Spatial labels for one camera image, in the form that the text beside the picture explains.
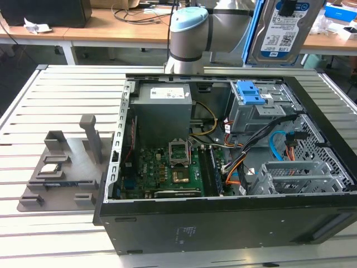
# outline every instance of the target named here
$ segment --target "gray floor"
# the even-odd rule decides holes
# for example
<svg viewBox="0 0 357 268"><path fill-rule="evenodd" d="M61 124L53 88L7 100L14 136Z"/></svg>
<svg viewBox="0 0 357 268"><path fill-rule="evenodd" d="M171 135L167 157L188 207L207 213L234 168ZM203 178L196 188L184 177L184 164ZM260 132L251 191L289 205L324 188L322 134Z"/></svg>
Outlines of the gray floor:
<svg viewBox="0 0 357 268"><path fill-rule="evenodd" d="M56 55L51 46L26 46L26 52L38 64L66 64L63 53ZM108 50L103 47L77 47L76 53L81 65L141 65L162 66L166 61L166 50L147 49L140 52L139 49L115 49L116 59L108 58ZM207 52L202 57L205 66L241 66L240 54L217 54L217 63L209 62L210 54ZM5 112L14 97L21 90L27 79L36 68L25 53L15 47L15 57L3 56L0 60L0 115ZM326 73L345 92L350 88L348 82L350 76L349 60L347 57L338 57L334 60L332 69ZM357 89L353 88L349 94L352 100L357 99Z"/></svg>

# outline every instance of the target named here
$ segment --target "desk leg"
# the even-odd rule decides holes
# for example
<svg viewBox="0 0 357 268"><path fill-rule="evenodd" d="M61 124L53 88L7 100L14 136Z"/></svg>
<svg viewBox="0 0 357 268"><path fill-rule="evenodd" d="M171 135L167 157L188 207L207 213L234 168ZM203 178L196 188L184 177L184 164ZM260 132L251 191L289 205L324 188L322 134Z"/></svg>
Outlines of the desk leg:
<svg viewBox="0 0 357 268"><path fill-rule="evenodd" d="M14 57L15 56L15 52L13 52L12 50L12 45L0 45L0 48L9 56L9 57Z"/></svg>
<svg viewBox="0 0 357 268"><path fill-rule="evenodd" d="M210 63L214 63L216 61L216 52L211 52Z"/></svg>
<svg viewBox="0 0 357 268"><path fill-rule="evenodd" d="M67 64L68 65L78 65L76 52L74 50L74 47L72 46L72 43L70 41L65 42L62 44L62 48L63 48L63 52L64 52L66 60L67 60Z"/></svg>
<svg viewBox="0 0 357 268"><path fill-rule="evenodd" d="M109 47L108 48L108 55L110 60L115 60L115 48Z"/></svg>
<svg viewBox="0 0 357 268"><path fill-rule="evenodd" d="M305 54L301 60L301 65L304 66L309 54Z"/></svg>

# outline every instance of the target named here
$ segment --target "motherboard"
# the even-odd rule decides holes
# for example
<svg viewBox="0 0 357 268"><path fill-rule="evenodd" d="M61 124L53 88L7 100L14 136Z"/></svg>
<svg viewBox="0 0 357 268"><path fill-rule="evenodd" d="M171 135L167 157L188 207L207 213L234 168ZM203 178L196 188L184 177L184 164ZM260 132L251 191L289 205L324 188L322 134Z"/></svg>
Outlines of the motherboard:
<svg viewBox="0 0 357 268"><path fill-rule="evenodd" d="M208 189L205 183L205 173L213 163L217 171L213 180L216 181L214 190ZM120 192L125 199L204 197L205 190L209 195L211 192L221 193L222 181L218 170L224 164L221 149L185 146L140 149L138 172L135 176L123 178Z"/></svg>

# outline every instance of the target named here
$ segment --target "slotted metal table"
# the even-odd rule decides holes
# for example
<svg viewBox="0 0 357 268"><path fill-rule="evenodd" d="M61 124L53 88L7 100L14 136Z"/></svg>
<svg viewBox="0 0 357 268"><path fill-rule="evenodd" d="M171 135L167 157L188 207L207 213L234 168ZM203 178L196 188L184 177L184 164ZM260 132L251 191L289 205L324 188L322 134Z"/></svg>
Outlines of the slotted metal table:
<svg viewBox="0 0 357 268"><path fill-rule="evenodd" d="M294 75L357 153L357 107L325 74L305 69L205 68L207 74ZM126 74L160 67L40 66L0 120L0 267L356 267L357 223L321 245L245 250L116 254L93 211L18 212L18 199L49 130L84 137L78 122L95 114L101 137L115 129Z"/></svg>

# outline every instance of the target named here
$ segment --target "light blue joint cap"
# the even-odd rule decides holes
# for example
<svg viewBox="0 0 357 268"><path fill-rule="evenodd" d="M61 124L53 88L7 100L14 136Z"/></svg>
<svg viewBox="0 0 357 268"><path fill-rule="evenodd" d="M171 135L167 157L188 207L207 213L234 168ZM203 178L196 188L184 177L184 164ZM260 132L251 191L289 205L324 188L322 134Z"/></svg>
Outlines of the light blue joint cap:
<svg viewBox="0 0 357 268"><path fill-rule="evenodd" d="M202 7L186 7L172 15L171 32L183 32L203 23L208 17L208 11Z"/></svg>

